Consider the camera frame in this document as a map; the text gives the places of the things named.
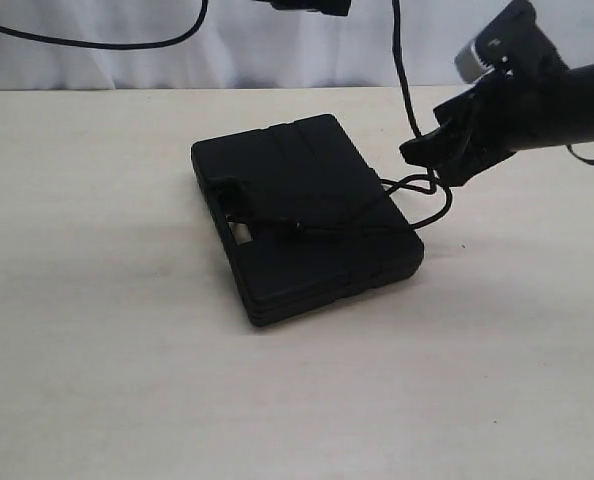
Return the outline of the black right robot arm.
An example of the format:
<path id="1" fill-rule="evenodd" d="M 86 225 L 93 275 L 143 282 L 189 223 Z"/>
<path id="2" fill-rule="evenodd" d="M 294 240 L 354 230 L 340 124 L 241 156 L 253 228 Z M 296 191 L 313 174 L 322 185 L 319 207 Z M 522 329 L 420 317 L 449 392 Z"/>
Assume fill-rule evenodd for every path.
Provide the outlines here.
<path id="1" fill-rule="evenodd" d="M 536 81 L 494 72 L 434 114 L 439 127 L 400 152 L 461 187 L 520 151 L 594 142 L 594 64 Z"/>

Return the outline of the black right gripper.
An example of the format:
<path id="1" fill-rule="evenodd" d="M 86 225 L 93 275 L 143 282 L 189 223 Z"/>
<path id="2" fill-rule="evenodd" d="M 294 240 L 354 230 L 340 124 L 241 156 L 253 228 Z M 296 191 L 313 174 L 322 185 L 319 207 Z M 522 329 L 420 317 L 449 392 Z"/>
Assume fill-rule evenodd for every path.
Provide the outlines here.
<path id="1" fill-rule="evenodd" d="M 437 128 L 400 145 L 409 165 L 437 166 L 441 183 L 475 176 L 537 147 L 537 85 L 492 74 L 433 109 Z"/>

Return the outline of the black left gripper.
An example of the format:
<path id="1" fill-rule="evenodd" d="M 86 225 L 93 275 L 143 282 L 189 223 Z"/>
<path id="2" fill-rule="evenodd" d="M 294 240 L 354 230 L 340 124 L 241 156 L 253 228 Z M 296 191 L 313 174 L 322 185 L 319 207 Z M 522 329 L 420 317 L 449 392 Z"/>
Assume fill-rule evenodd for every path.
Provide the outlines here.
<path id="1" fill-rule="evenodd" d="M 316 12 L 327 16 L 347 16 L 350 0 L 267 0 L 279 11 Z"/>

